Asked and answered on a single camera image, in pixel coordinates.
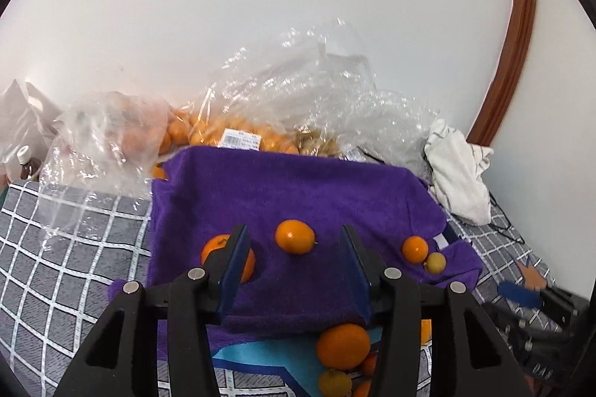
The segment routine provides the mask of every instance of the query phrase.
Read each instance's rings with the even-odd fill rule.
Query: white grid pattern
[[[92,281],[95,281],[97,283],[102,283],[102,284],[110,284],[112,282],[112,280],[110,278],[106,278],[104,276],[94,274],[95,268],[99,262],[99,259],[101,258],[101,254],[105,248],[122,249],[122,250],[126,250],[126,251],[129,251],[130,253],[132,253],[132,256],[130,259],[130,265],[127,268],[127,275],[124,276],[123,278],[131,280],[133,277],[135,277],[139,257],[140,256],[148,257],[151,255],[150,251],[147,251],[147,250],[144,250],[141,248],[141,245],[144,240],[145,230],[147,229],[147,224],[150,220],[151,206],[149,206],[147,208],[147,213],[145,215],[135,215],[135,214],[127,214],[124,212],[119,212],[117,210],[118,204],[120,202],[120,198],[114,199],[111,209],[102,209],[102,208],[92,207],[86,203],[87,197],[84,198],[85,202],[83,204],[77,204],[76,202],[62,199],[61,203],[65,204],[65,205],[69,205],[75,209],[81,209],[81,213],[85,213],[86,211],[96,212],[96,213],[100,213],[103,215],[108,215],[109,219],[108,219],[108,225],[105,228],[105,231],[102,234],[102,237],[100,240],[89,239],[89,238],[85,238],[85,237],[82,237],[79,235],[79,226],[81,223],[80,218],[76,222],[76,226],[74,228],[73,234],[69,234],[62,230],[56,229],[54,231],[54,234],[56,236],[60,236],[60,237],[63,237],[63,238],[66,238],[69,240],[69,245],[67,247],[67,250],[63,257],[63,260],[60,264],[57,264],[57,263],[54,263],[47,259],[44,259],[42,251],[40,251],[39,253],[36,254],[36,253],[32,253],[30,250],[27,250],[26,248],[24,248],[22,246],[26,230],[29,226],[39,227],[40,229],[43,229],[43,226],[40,223],[38,223],[37,221],[32,220],[32,218],[34,217],[34,214],[37,211],[39,199],[40,198],[42,198],[42,199],[49,198],[47,195],[44,195],[44,194],[40,195],[37,190],[35,190],[34,188],[30,188],[28,185],[29,185],[28,183],[26,183],[24,186],[13,185],[11,187],[11,190],[15,189],[18,191],[16,205],[15,205],[14,209],[8,209],[8,208],[2,209],[2,213],[10,216],[10,223],[8,225],[8,232],[7,232],[6,236],[2,237],[2,235],[0,235],[0,242],[2,242],[2,247],[0,250],[3,250],[5,246],[9,246],[11,248],[14,248],[14,254],[12,256],[10,267],[8,268],[8,271],[0,268],[0,274],[4,275],[4,277],[6,278],[4,287],[2,288],[2,296],[0,296],[0,308],[3,311],[5,311],[6,314],[10,318],[12,318],[16,323],[13,328],[13,334],[12,334],[11,341],[7,342],[0,338],[0,344],[2,344],[10,352],[11,368],[14,369],[15,360],[22,363],[29,371],[31,371],[34,375],[37,376],[37,378],[39,379],[39,381],[41,383],[41,395],[42,395],[42,397],[47,397],[48,384],[51,385],[52,387],[57,386],[57,382],[54,379],[48,377],[46,374],[47,348],[48,347],[53,348],[54,350],[58,351],[59,353],[63,354],[66,357],[72,357],[74,355],[74,353],[76,352],[76,349],[80,345],[80,337],[81,337],[83,321],[86,321],[91,324],[96,322],[95,317],[85,313],[85,306],[86,306],[86,301],[87,301],[87,297],[89,294],[89,287],[90,287],[90,284]],[[22,201],[22,197],[23,197],[24,193],[31,194],[37,198],[37,200],[35,201],[34,211],[32,212],[32,215],[30,217],[23,217],[22,215],[19,215],[17,213],[17,208],[19,207],[19,204]],[[141,221],[141,228],[139,229],[139,231],[136,235],[133,245],[120,244],[117,242],[107,242],[107,238],[110,233],[111,225],[116,217]],[[473,247],[475,248],[475,250],[479,254],[479,256],[482,258],[482,260],[485,263],[486,268],[488,269],[487,273],[481,277],[481,279],[479,281],[479,285],[491,278],[495,281],[496,284],[498,284],[500,281],[503,281],[503,280],[509,280],[509,281],[514,280],[517,282],[520,281],[521,278],[516,274],[516,272],[514,270],[513,259],[510,258],[511,260],[509,260],[509,261],[507,261],[507,259],[505,259],[506,262],[504,264],[497,265],[494,263],[492,256],[497,253],[500,253],[501,255],[503,255],[503,251],[507,251],[507,253],[510,254],[512,257],[514,257],[516,260],[521,260],[522,262],[525,262],[525,258],[528,255],[532,254],[532,251],[529,248],[522,246],[522,245],[520,245],[516,242],[513,242],[513,241],[507,241],[505,238],[503,238],[503,243],[495,244],[494,240],[491,237],[488,237],[490,235],[498,234],[494,230],[489,229],[488,227],[482,227],[482,233],[478,234],[478,233],[474,233],[472,230],[470,230],[469,227],[464,226],[464,224],[460,223],[457,219],[452,218],[450,215],[448,215],[448,219],[449,219],[449,222],[451,223],[452,227],[454,227],[456,232],[458,232],[458,235],[460,235],[463,239],[466,239],[473,243]],[[13,241],[8,240],[8,236],[11,234],[11,231],[13,230],[13,222],[15,220],[20,221],[25,224],[25,229],[23,229],[23,232],[20,234],[19,242],[13,242],[14,238],[13,238]],[[510,231],[510,234],[514,238],[517,236],[517,233],[515,233],[514,231]],[[66,267],[67,261],[73,251],[73,248],[78,244],[95,247],[95,255],[93,257],[91,267],[88,272],[77,271],[77,270],[69,269]],[[32,269],[32,271],[28,277],[28,280],[25,283],[13,276],[13,269],[14,269],[14,266],[16,263],[17,255],[20,253],[24,254],[25,256],[28,256],[31,260],[34,261],[34,268]],[[534,265],[538,266],[540,264],[540,262],[541,262],[541,260],[537,259],[536,262],[534,262]],[[45,265],[49,268],[52,268],[52,269],[55,269],[56,271],[58,271],[58,278],[53,286],[51,298],[48,298],[48,297],[42,295],[40,292],[37,292],[36,290],[31,288],[31,280],[34,277],[35,271],[39,265]],[[81,297],[79,299],[79,304],[76,309],[70,308],[69,306],[65,306],[65,305],[62,305],[59,302],[57,302],[57,297],[58,297],[58,293],[60,290],[60,284],[61,284],[61,281],[62,281],[64,275],[71,275],[71,276],[74,276],[77,278],[81,278],[82,280],[85,281],[84,286],[83,286],[83,291],[82,291]],[[548,268],[546,268],[544,275],[545,276],[548,275]],[[19,287],[20,289],[23,290],[23,294],[20,298],[19,309],[18,309],[17,313],[10,311],[4,305],[4,297],[5,297],[5,293],[7,291],[8,283],[10,281],[12,281],[14,284],[16,284],[17,287]],[[40,300],[41,302],[46,304],[49,308],[48,316],[47,316],[47,319],[45,322],[45,327],[44,327],[43,333],[35,330],[29,324],[25,323],[22,320],[23,306],[25,303],[26,296],[28,294],[34,296],[35,298],[37,298],[38,300]],[[485,301],[486,298],[483,295],[483,293],[481,292],[480,287],[474,291],[474,294],[480,302]],[[69,350],[68,348],[65,348],[64,346],[58,344],[57,342],[52,341],[52,339],[49,337],[52,315],[53,315],[53,312],[55,309],[61,310],[62,312],[72,315],[76,319],[73,350]],[[520,311],[519,308],[512,308],[512,310]],[[538,317],[538,312],[534,311],[533,315],[531,317],[531,321],[534,321],[537,317]],[[17,337],[17,331],[18,331],[19,327],[25,328],[26,330],[31,332],[31,334],[33,334],[36,338],[40,339],[40,341],[42,342],[43,347],[42,347],[41,370],[35,368],[33,365],[31,365],[30,362],[27,362],[27,360],[25,358],[23,358],[21,355],[19,355],[19,353],[16,351],[16,348],[15,348],[16,337]],[[424,352],[424,354],[426,356],[427,366],[428,366],[428,374],[430,375],[431,367],[432,367],[431,342],[429,342],[428,345],[422,347],[421,352]],[[226,382],[228,382],[229,378],[232,378],[231,377],[232,371],[226,370],[225,372],[226,372]],[[430,378],[423,378],[421,381],[418,382],[418,390],[420,392],[422,392],[422,389],[424,389],[427,385],[429,385],[429,383],[430,383]],[[165,392],[169,393],[169,382],[160,380],[158,382],[158,386],[160,389],[162,389],[162,392],[165,391]],[[226,384],[226,388],[221,389],[221,390],[222,390],[222,393],[226,393],[227,395],[230,395],[230,396],[236,396],[239,394],[242,394],[242,395],[248,395],[248,394],[263,395],[264,393],[280,393],[280,392],[288,392],[288,397],[293,396],[293,392],[291,392],[289,387],[283,387],[283,388],[282,387],[271,387],[271,388],[267,388],[267,389],[234,389],[234,388],[231,388],[228,384]]]
[[[86,306],[87,297],[88,297],[88,293],[89,293],[89,286],[90,286],[91,282],[95,281],[97,283],[102,283],[102,284],[111,284],[112,283],[112,279],[94,274],[95,268],[99,262],[99,259],[101,258],[101,253],[103,252],[104,248],[114,248],[114,249],[126,250],[131,253],[129,267],[126,268],[126,274],[123,275],[125,278],[128,276],[129,279],[132,279],[136,274],[139,256],[142,255],[142,256],[149,257],[151,255],[150,251],[147,251],[147,250],[144,250],[141,248],[141,245],[144,240],[145,229],[147,229],[148,220],[150,219],[151,204],[149,204],[149,206],[147,207],[147,212],[145,213],[145,215],[128,214],[128,213],[120,212],[117,210],[118,204],[120,203],[120,197],[115,197],[114,201],[112,203],[111,210],[107,210],[107,209],[92,207],[92,206],[88,205],[86,203],[88,200],[87,197],[84,198],[83,204],[77,204],[75,202],[65,200],[63,198],[63,196],[64,196],[64,193],[66,190],[63,190],[62,192],[60,192],[59,196],[50,197],[45,194],[40,194],[35,188],[30,188],[29,185],[36,186],[37,184],[32,184],[31,182],[27,182],[23,186],[12,185],[11,190],[18,191],[18,198],[17,198],[16,204],[13,209],[2,208],[2,213],[10,216],[10,223],[8,225],[8,232],[5,235],[4,234],[0,235],[0,241],[2,242],[2,248],[0,250],[3,250],[5,246],[8,246],[8,247],[14,248],[14,254],[12,256],[12,260],[11,260],[10,267],[9,267],[8,271],[6,271],[3,268],[0,268],[0,274],[4,275],[4,277],[6,278],[4,287],[2,289],[2,297],[0,297],[0,309],[2,309],[10,318],[12,318],[15,323],[13,326],[13,333],[12,333],[11,341],[10,342],[4,341],[3,339],[0,338],[0,344],[2,344],[10,353],[10,367],[11,367],[11,369],[14,371],[15,360],[21,362],[29,371],[34,373],[39,378],[39,382],[41,384],[41,396],[46,397],[48,395],[47,394],[48,384],[50,384],[52,387],[57,386],[57,382],[54,379],[48,377],[48,375],[46,374],[47,348],[51,347],[54,350],[61,353],[62,355],[66,356],[68,358],[72,358],[80,345],[83,321],[86,321],[91,324],[94,324],[97,321],[97,319],[94,316],[85,313],[85,306]],[[17,213],[17,211],[19,211],[19,206],[22,203],[22,198],[23,198],[24,193],[29,193],[35,197],[35,207],[31,213],[30,217],[23,217],[22,215]],[[64,204],[64,205],[73,207],[73,209],[80,209],[81,214],[84,213],[85,211],[87,211],[87,212],[96,212],[96,213],[108,215],[108,217],[109,217],[108,223],[107,223],[104,233],[102,234],[101,239],[94,240],[94,239],[81,237],[79,235],[79,227],[80,227],[80,223],[81,223],[82,219],[79,218],[76,221],[76,226],[74,228],[73,234],[64,232],[63,230],[60,230],[60,228],[54,228],[53,230],[51,230],[52,236],[59,236],[59,237],[65,238],[69,242],[66,252],[64,254],[64,257],[60,264],[57,264],[57,263],[50,261],[48,259],[44,259],[43,258],[43,255],[44,255],[43,247],[40,248],[39,253],[32,253],[30,250],[23,247],[22,244],[23,244],[23,240],[25,239],[27,229],[30,226],[38,227],[41,230],[45,230],[45,228],[42,224],[33,220],[35,214],[37,213],[40,199],[51,200],[58,204]],[[136,235],[134,245],[121,244],[121,243],[117,243],[117,242],[107,242],[107,238],[110,234],[110,229],[111,229],[112,223],[116,217],[129,219],[129,220],[141,221],[141,228],[139,229],[139,233]],[[11,235],[11,232],[13,230],[13,222],[15,220],[18,220],[25,224],[25,228],[23,229],[23,232],[20,234],[18,243],[8,240],[8,237]],[[76,269],[70,269],[70,268],[66,267],[67,262],[69,261],[69,257],[72,254],[73,248],[78,244],[95,247],[95,254],[94,254],[93,260],[91,262],[89,271],[87,271],[87,272],[77,271]],[[28,280],[25,283],[23,281],[20,281],[18,278],[14,277],[14,275],[13,275],[14,265],[17,260],[17,256],[19,254],[28,256],[31,260],[34,261],[33,269],[31,270]],[[35,273],[36,273],[39,265],[47,266],[48,268],[55,269],[58,272],[58,277],[53,285],[53,291],[52,291],[51,298],[47,298],[46,296],[42,295],[40,292],[32,289],[32,287],[31,287],[32,279],[35,277]],[[76,278],[79,278],[81,280],[84,280],[83,289],[82,289],[81,296],[79,299],[79,304],[76,309],[57,302],[60,285],[61,285],[61,282],[62,282],[65,274],[68,274],[68,275],[74,276]],[[10,311],[7,308],[7,306],[4,304],[4,296],[5,296],[7,287],[8,287],[8,283],[10,281],[13,282],[14,284],[16,284],[17,287],[19,287],[20,289],[23,290],[23,294],[20,297],[19,309],[18,309],[17,313]],[[34,328],[31,327],[31,325],[29,325],[25,321],[23,321],[22,311],[23,311],[23,306],[25,305],[25,299],[27,298],[28,295],[34,296],[39,301],[46,304],[48,307],[48,314],[46,317],[43,333],[35,330]],[[74,341],[72,342],[73,350],[65,348],[64,346],[56,343],[49,337],[52,316],[54,314],[55,309],[59,309],[59,310],[63,311],[64,313],[72,315],[76,319],[75,329],[74,329]],[[20,327],[23,327],[26,330],[28,330],[33,336],[35,336],[42,342],[41,369],[35,368],[35,366],[31,365],[30,362],[27,362],[27,359],[23,358],[17,352],[16,339],[17,339],[17,333],[18,333],[18,330]],[[162,385],[162,386],[168,385],[169,386],[169,384],[167,382],[161,382],[160,385]]]

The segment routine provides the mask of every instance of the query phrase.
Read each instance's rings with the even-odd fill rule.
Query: white towel
[[[452,214],[473,225],[491,222],[491,201],[481,174],[489,166],[493,149],[472,145],[460,131],[436,120],[424,147],[433,169],[430,192]]]

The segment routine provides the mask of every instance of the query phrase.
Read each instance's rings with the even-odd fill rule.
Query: bag of oranges
[[[57,231],[73,233],[79,226],[79,236],[101,239],[105,226],[85,213],[86,205],[120,195],[146,207],[168,104],[105,92],[84,97],[58,121],[61,127],[39,177],[38,215],[46,249]],[[69,190],[67,201],[76,204],[67,207],[64,193],[70,187],[81,190]]]
[[[355,31],[335,20],[243,48],[214,72],[205,92],[170,109],[160,154],[186,145],[340,157],[326,126],[374,75]]]

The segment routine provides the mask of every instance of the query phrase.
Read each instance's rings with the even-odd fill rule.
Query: white paper bag
[[[0,95],[0,165],[10,180],[21,176],[19,148],[29,145],[33,156],[43,161],[56,135],[52,123],[58,109],[34,86],[27,83],[27,88],[33,105],[16,79]]]

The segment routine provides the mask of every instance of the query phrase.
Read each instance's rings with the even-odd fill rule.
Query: metal screw
[[[464,294],[466,292],[466,285],[464,283],[460,283],[460,281],[454,281],[453,283],[449,284],[449,288],[451,288],[451,291],[457,294]]]
[[[136,281],[129,281],[128,283],[124,284],[124,286],[122,287],[122,291],[124,291],[126,294],[132,294],[136,290],[138,290],[139,287],[139,283],[137,283]]]
[[[188,271],[188,277],[193,281],[204,278],[205,270],[203,268],[192,268],[190,271]]]
[[[398,280],[402,277],[402,272],[398,268],[387,268],[385,269],[384,274],[390,280]]]

